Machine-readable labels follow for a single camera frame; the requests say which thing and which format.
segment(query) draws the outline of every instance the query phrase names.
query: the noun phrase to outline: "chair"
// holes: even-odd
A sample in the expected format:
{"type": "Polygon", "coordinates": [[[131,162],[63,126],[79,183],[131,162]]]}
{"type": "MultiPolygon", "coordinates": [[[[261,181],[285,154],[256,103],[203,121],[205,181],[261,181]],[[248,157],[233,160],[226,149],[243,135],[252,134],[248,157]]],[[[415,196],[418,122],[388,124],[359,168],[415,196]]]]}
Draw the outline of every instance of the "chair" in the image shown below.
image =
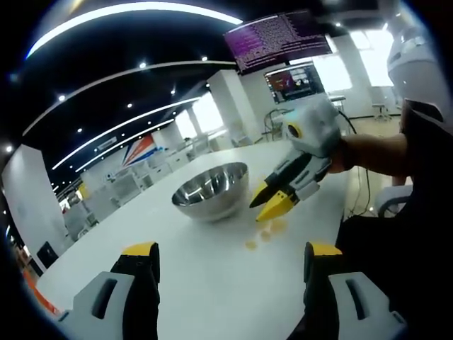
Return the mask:
{"type": "Polygon", "coordinates": [[[374,209],[378,217],[385,217],[385,212],[392,205],[406,203],[412,195],[412,186],[390,186],[382,189],[374,200],[374,209]]]}

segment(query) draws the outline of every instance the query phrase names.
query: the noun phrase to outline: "desk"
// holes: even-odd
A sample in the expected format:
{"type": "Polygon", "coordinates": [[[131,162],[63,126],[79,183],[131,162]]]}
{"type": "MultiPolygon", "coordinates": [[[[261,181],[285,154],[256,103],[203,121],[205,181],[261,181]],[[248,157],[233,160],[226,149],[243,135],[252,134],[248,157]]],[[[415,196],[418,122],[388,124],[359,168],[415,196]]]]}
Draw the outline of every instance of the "desk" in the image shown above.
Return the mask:
{"type": "Polygon", "coordinates": [[[159,338],[286,339],[303,315],[304,245],[334,243],[343,215],[347,174],[327,176],[312,197],[285,216],[288,229],[261,240],[244,207],[203,225],[181,214],[171,196],[188,179],[226,162],[244,162],[250,193],[289,151],[288,141],[213,152],[173,172],[116,210],[69,248],[40,278],[38,290],[60,310],[121,251],[154,240],[161,252],[159,338]],[[245,243],[256,240],[248,250],[245,243]]]}

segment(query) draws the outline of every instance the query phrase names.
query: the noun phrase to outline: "floor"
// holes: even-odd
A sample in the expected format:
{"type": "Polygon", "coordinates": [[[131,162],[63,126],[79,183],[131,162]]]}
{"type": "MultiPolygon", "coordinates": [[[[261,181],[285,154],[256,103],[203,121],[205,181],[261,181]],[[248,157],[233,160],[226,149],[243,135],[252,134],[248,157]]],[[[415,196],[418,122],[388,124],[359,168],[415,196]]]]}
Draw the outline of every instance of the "floor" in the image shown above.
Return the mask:
{"type": "MultiPolygon", "coordinates": [[[[388,122],[378,122],[374,118],[363,118],[352,120],[357,133],[366,133],[380,137],[388,137],[399,132],[400,117],[393,117],[388,122]]],[[[410,184],[411,179],[407,178],[406,184],[410,184]]],[[[360,214],[365,211],[363,216],[375,216],[373,204],[378,192],[391,186],[391,177],[369,171],[369,187],[371,191],[370,203],[368,206],[367,178],[365,170],[355,166],[349,173],[348,191],[346,195],[345,216],[360,214]]]]}

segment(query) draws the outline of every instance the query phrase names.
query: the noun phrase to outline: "window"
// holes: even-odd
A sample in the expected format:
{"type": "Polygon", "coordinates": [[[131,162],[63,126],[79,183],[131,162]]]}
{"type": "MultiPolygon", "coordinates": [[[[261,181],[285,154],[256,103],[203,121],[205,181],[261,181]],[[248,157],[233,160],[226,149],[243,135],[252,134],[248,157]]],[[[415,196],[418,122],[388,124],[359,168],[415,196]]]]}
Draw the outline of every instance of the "window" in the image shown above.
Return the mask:
{"type": "Polygon", "coordinates": [[[183,139],[197,137],[197,132],[195,131],[192,121],[189,118],[189,113],[186,110],[181,112],[176,117],[175,121],[176,126],[178,126],[179,133],[183,139]]]}
{"type": "Polygon", "coordinates": [[[351,32],[352,41],[359,50],[371,86],[393,86],[387,73],[387,58],[394,39],[386,30],[351,32]]]}
{"type": "Polygon", "coordinates": [[[332,50],[331,55],[319,55],[316,57],[301,58],[291,60],[289,63],[291,65],[295,65],[302,62],[312,61],[326,92],[350,89],[352,87],[351,79],[349,77],[345,64],[338,54],[338,49],[331,37],[326,36],[326,39],[328,45],[332,50]]]}
{"type": "Polygon", "coordinates": [[[206,133],[224,126],[224,121],[210,92],[192,106],[201,132],[206,133]]]}

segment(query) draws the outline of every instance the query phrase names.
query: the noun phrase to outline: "cable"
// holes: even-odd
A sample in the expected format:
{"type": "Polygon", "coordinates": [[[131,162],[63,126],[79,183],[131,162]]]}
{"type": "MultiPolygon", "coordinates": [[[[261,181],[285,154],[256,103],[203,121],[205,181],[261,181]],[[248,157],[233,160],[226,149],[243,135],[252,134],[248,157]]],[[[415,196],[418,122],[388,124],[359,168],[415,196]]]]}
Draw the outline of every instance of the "cable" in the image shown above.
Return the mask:
{"type": "MultiPolygon", "coordinates": [[[[344,119],[346,119],[346,121],[348,122],[348,124],[351,127],[352,131],[356,135],[357,134],[357,130],[355,129],[354,125],[351,123],[351,120],[349,119],[349,117],[347,115],[345,115],[343,112],[341,112],[340,110],[338,110],[338,112],[340,113],[340,115],[342,115],[344,117],[344,119]]],[[[362,216],[363,214],[365,214],[368,211],[369,202],[371,202],[371,188],[369,187],[368,169],[365,169],[365,174],[367,175],[368,200],[367,200],[367,204],[365,206],[365,210],[363,210],[363,212],[361,212],[357,216],[362,216]]],[[[360,196],[360,191],[362,189],[362,187],[360,185],[360,169],[358,169],[358,176],[359,176],[359,193],[357,194],[357,198],[355,199],[354,207],[352,208],[352,213],[354,213],[355,205],[357,204],[358,198],[360,196]]]]}

